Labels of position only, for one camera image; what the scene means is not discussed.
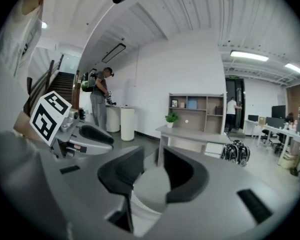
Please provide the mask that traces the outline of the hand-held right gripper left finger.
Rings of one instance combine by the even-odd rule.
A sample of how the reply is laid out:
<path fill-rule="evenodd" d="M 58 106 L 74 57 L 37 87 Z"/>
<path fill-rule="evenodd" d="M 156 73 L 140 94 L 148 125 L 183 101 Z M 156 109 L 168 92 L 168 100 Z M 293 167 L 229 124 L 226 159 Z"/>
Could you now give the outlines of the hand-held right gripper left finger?
<path fill-rule="evenodd" d="M 145 172 L 144 159 L 143 145 L 97 156 L 97 177 L 106 202 L 130 198 L 136 180 Z"/>

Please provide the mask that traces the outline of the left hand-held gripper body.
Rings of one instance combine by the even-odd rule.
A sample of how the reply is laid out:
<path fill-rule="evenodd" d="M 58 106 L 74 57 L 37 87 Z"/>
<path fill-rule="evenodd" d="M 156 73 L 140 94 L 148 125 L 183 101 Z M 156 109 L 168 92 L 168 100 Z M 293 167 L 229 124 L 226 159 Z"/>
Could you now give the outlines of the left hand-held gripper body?
<path fill-rule="evenodd" d="M 30 125 L 58 159 L 96 156 L 113 150 L 113 144 L 97 142 L 80 135 L 83 125 L 95 127 L 103 133 L 106 131 L 85 121 L 84 111 L 73 109 L 55 91 L 39 98 L 30 118 Z"/>

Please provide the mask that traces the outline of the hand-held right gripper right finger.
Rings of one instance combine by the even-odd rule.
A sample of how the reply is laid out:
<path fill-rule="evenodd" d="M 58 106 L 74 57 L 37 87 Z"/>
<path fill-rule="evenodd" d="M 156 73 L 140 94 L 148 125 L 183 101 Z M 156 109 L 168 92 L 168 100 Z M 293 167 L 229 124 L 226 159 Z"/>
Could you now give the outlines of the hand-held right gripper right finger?
<path fill-rule="evenodd" d="M 209 182 L 209 173 L 203 164 L 170 147 L 163 150 L 163 167 L 170 182 L 170 191 L 166 194 L 168 204 L 192 201 Z"/>

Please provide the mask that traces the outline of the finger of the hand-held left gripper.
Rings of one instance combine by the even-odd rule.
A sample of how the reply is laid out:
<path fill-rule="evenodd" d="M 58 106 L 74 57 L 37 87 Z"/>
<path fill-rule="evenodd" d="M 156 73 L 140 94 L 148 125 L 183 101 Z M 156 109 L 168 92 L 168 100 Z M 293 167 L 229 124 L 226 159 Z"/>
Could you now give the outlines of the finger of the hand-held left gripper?
<path fill-rule="evenodd" d="M 104 133 L 101 130 L 90 126 L 90 125 L 83 125 L 80 128 L 80 135 L 86 139 L 104 143 L 107 145 L 112 145 L 114 143 L 114 139 L 108 133 Z"/>

